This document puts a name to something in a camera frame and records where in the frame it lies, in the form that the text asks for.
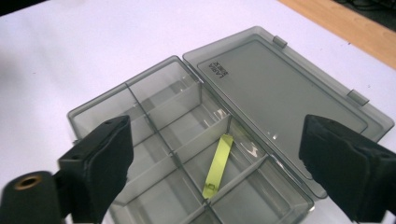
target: plastic box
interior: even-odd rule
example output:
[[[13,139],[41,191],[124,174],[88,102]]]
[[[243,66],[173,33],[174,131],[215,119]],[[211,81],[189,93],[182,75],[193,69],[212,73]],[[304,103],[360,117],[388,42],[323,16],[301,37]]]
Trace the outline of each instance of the plastic box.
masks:
[[[69,113],[78,139],[131,117],[134,162],[110,207],[115,223],[298,223],[327,196],[298,158],[306,114],[379,140],[393,121],[253,27],[171,57]],[[219,138],[234,143],[202,196]]]

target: clear plastic box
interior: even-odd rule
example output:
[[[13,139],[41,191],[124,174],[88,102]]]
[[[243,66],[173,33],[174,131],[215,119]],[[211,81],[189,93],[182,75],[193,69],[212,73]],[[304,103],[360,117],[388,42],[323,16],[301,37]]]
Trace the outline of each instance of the clear plastic box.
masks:
[[[171,57],[68,115],[78,139],[131,117],[134,162],[110,206],[115,223],[298,223],[326,197],[296,158],[304,115],[341,120],[374,140],[393,125],[259,27],[184,59]],[[206,200],[225,133],[234,142],[219,192]]]

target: white table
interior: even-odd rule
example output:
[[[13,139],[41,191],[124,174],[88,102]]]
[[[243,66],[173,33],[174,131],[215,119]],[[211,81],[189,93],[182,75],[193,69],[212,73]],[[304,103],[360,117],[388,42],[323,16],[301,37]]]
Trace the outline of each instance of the white table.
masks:
[[[394,69],[275,0],[53,0],[0,17],[0,186],[58,170],[75,140],[71,109],[171,55],[254,25],[396,120]],[[395,151],[396,129],[379,143]],[[348,222],[330,199],[304,221]]]

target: yellow-green plastic strip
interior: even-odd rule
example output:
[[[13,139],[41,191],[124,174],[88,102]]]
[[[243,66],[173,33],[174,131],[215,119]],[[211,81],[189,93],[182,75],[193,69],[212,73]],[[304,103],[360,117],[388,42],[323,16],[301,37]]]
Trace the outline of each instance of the yellow-green plastic strip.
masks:
[[[206,199],[213,197],[220,186],[221,177],[224,172],[225,164],[230,154],[231,146],[233,145],[233,137],[224,134],[219,140],[218,148],[216,149],[215,157],[210,165],[209,173],[207,174],[206,182],[202,195]]]

